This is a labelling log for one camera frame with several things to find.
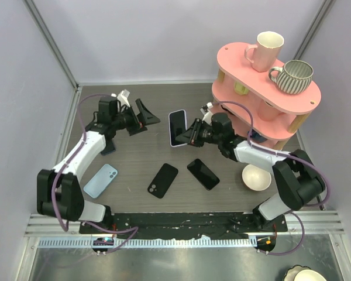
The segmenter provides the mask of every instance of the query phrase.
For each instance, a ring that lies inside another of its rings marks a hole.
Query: shelf tier
[[[214,113],[227,113],[229,119],[232,121],[233,129],[235,134],[240,135],[242,137],[247,137],[247,133],[250,130],[250,126],[240,120],[237,116],[233,115],[229,111],[226,111],[221,108],[220,105],[214,105],[211,109],[211,112]],[[260,143],[260,145],[266,146],[267,148],[273,148],[276,145],[277,141],[268,139],[265,142]]]
[[[222,83],[216,80],[212,84],[214,98],[217,101],[236,101],[247,107],[253,115],[253,128],[261,136],[275,141],[284,141],[292,137],[294,133],[289,133],[287,129],[295,119],[295,115],[280,114],[272,121],[262,120],[258,116],[261,98],[252,92],[249,92],[247,95],[238,95],[234,91],[234,83],[235,81],[231,77],[225,77]],[[224,104],[223,107],[230,110],[231,113],[240,118],[246,125],[250,125],[250,116],[243,108],[235,104]]]
[[[251,67],[243,55],[246,46],[247,43],[230,43],[219,50],[217,62],[226,76],[232,77],[273,107],[288,114],[307,114],[319,105],[321,92],[316,83],[312,82],[304,92],[297,95],[280,91],[269,79],[268,71],[259,73]],[[276,60],[273,66],[283,65],[283,62]]]

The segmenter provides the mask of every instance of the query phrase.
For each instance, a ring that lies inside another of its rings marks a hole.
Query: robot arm
[[[37,176],[37,211],[39,214],[55,217],[51,201],[51,189],[56,174],[68,163],[74,152],[80,148],[78,154],[62,171],[57,182],[57,187],[62,186],[61,193],[56,193],[58,210],[63,219],[69,221],[103,222],[110,219],[111,209],[108,206],[95,204],[83,199],[79,185],[87,167],[100,153],[109,154],[115,150],[113,137],[116,131],[126,129],[129,135],[134,135],[147,130],[146,125],[159,123],[160,120],[151,114],[140,99],[136,100],[140,111],[135,115],[128,102],[129,92],[124,90],[118,96],[103,97],[99,101],[97,120],[90,122],[85,130],[86,136],[59,164],[51,170],[41,170]]]
[[[216,144],[224,157],[255,165],[274,175],[278,193],[253,210],[254,221],[258,227],[266,227],[287,211],[299,210],[324,191],[324,181],[308,166],[279,156],[274,149],[255,144],[256,147],[273,152],[269,154],[251,147],[246,138],[235,135],[226,113],[211,114],[203,109],[202,112],[205,114],[204,119],[195,119],[191,127],[176,138],[177,141],[196,147],[203,146],[205,142]],[[292,153],[281,151],[281,155],[293,155],[312,163],[308,155],[300,149]]]

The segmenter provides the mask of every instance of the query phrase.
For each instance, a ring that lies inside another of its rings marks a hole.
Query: mug handle
[[[277,81],[276,81],[276,80],[277,80],[277,77],[273,77],[273,76],[271,75],[271,73],[272,73],[272,71],[278,71],[279,73],[281,73],[282,70],[283,70],[283,67],[279,67],[279,66],[272,67],[272,68],[268,71],[268,76],[269,76],[270,80],[276,83],[276,82],[277,82]]]
[[[250,50],[250,49],[256,49],[257,48],[257,45],[254,44],[254,45],[248,45],[246,48],[245,48],[245,58],[246,60],[248,60],[250,63],[253,63],[253,60],[250,59],[247,55],[247,52]]]

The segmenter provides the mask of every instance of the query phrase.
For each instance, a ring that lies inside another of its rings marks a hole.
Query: striped mug
[[[277,77],[271,75],[273,71],[278,71]],[[292,95],[305,91],[312,82],[313,74],[312,66],[302,60],[290,60],[283,67],[275,66],[269,70],[270,80],[281,91]]]

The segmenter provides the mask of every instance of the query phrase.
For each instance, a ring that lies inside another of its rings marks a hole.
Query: light blue smartphone
[[[93,199],[96,199],[107,188],[107,186],[114,180],[118,172],[109,164],[105,164],[93,176],[93,178],[84,186],[83,190]]]

